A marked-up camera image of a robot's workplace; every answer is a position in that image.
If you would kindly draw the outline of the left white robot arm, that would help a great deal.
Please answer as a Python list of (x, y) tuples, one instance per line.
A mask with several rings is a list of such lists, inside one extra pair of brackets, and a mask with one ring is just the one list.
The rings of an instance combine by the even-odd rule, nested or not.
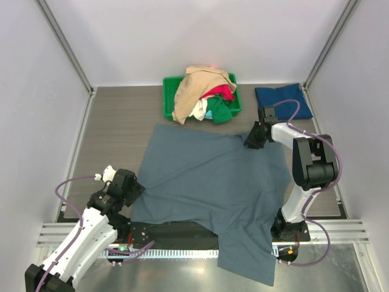
[(103, 181), (93, 193), (79, 220), (59, 247), (41, 264), (31, 264), (25, 274), (26, 291), (75, 291), (97, 257), (112, 243), (130, 235), (130, 219), (120, 212), (144, 192), (136, 174), (107, 166), (92, 179)]

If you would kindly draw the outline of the grey-blue t shirt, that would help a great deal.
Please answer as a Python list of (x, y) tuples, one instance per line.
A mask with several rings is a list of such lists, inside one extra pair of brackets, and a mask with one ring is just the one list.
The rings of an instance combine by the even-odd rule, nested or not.
[(137, 179), (132, 221), (193, 221), (218, 236), (218, 266), (273, 285), (270, 229), (291, 177), (283, 146), (255, 150), (245, 134), (156, 125)]

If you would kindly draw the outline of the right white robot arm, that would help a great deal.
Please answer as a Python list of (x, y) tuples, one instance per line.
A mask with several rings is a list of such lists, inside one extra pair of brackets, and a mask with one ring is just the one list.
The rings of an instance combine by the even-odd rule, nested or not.
[(279, 142), (292, 150), (295, 185), (270, 230), (274, 240), (291, 242), (298, 234), (304, 233), (306, 213), (317, 195), (340, 177), (338, 153), (330, 135), (308, 133), (290, 122), (282, 122), (272, 106), (259, 108), (258, 118), (244, 142), (245, 146), (261, 149), (268, 142)]

